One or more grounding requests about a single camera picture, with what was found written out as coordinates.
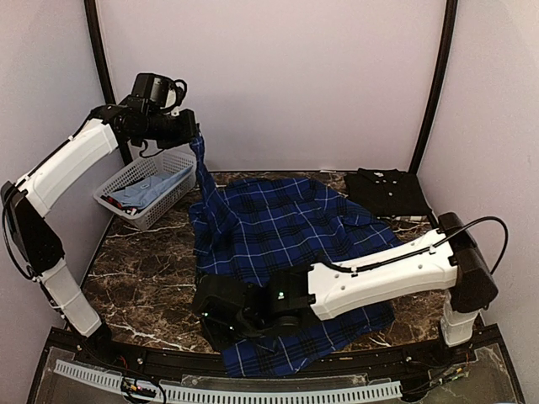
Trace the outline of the blue plaid long sleeve shirt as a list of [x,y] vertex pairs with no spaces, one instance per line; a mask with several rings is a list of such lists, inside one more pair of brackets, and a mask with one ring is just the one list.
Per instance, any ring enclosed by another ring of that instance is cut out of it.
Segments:
[[[200,201],[189,208],[199,275],[229,276],[263,286],[275,272],[295,265],[317,260],[342,262],[399,244],[386,222],[314,179],[247,178],[219,189],[204,162],[203,138],[196,137],[189,146],[195,154],[201,193]],[[309,359],[321,358],[368,332],[389,327],[393,319],[392,305],[380,302],[294,336],[243,338],[233,345],[284,338],[295,345],[303,338],[325,333],[322,342],[299,350]]]

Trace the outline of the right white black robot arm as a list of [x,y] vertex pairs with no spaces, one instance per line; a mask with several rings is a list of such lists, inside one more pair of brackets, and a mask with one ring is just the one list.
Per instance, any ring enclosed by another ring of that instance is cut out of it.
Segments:
[[446,294],[442,337],[430,358],[449,364],[472,337],[480,310],[498,296],[489,268],[470,234],[486,217],[463,224],[454,212],[411,242],[339,263],[297,265],[270,277],[265,286],[222,275],[201,278],[192,304],[213,348],[242,338],[284,337],[355,309],[427,290]]

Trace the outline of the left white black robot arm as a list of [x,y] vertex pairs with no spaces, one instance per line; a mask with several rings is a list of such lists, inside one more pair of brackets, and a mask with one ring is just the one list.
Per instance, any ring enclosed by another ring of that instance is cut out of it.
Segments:
[[199,133],[195,113],[181,109],[188,92],[183,79],[155,73],[136,76],[131,93],[117,104],[90,111],[79,129],[15,183],[1,187],[3,240],[13,266],[36,282],[51,307],[83,338],[85,351],[101,367],[119,359],[118,347],[105,336],[108,327],[90,305],[67,267],[59,236],[45,218],[55,203],[93,165],[120,146],[155,141],[165,151],[190,143]]

